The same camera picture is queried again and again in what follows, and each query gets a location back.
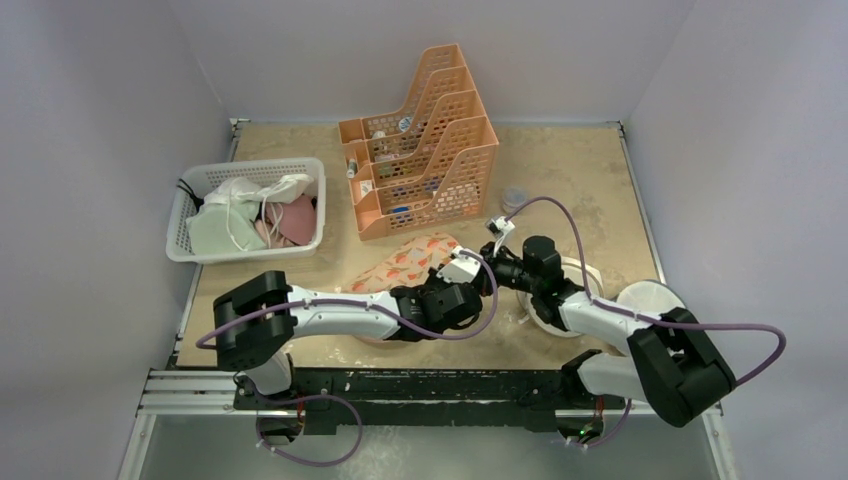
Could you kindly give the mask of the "floral mesh laundry bag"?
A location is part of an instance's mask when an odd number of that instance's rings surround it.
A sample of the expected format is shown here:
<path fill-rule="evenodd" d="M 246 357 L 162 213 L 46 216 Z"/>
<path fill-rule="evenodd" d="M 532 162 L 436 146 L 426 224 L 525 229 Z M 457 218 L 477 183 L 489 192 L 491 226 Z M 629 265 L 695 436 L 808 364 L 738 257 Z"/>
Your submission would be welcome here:
<path fill-rule="evenodd" d="M 336 291 L 362 294 L 420 285 L 427 279 L 429 270 L 444 264 L 458 245 L 459 242 L 447 233 L 418 236 L 371 268 L 351 277 Z"/>

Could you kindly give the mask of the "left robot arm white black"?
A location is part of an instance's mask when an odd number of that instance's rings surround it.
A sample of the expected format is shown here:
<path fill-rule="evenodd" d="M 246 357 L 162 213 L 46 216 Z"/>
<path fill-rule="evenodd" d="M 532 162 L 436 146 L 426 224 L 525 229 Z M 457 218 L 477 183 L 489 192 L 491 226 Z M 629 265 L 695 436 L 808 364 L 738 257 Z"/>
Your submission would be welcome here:
<path fill-rule="evenodd" d="M 298 382 L 284 345 L 311 336 L 351 335 L 418 342 L 464 339 L 479 317 L 492 283 L 430 273 L 417 286 L 366 294 L 330 294 L 290 285 L 282 271 L 268 271 L 218 297 L 215 328 L 196 345 L 215 351 L 217 366 L 242 372 L 272 408 L 297 399 Z"/>

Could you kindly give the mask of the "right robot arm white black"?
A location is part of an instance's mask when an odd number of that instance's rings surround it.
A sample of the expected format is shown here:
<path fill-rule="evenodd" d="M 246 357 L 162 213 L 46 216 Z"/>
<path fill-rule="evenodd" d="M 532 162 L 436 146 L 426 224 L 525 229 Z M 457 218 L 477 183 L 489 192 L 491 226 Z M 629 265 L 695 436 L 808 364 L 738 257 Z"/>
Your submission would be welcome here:
<path fill-rule="evenodd" d="M 520 255 L 493 241 L 480 254 L 495 284 L 524 293 L 542 325 L 618 350 L 582 354 L 565 365 L 561 392 L 569 404 L 584 407 L 601 395 L 637 400 L 683 427 L 736 388 L 732 369 L 689 310 L 651 317 L 597 298 L 565 275 L 546 236 L 525 240 Z"/>

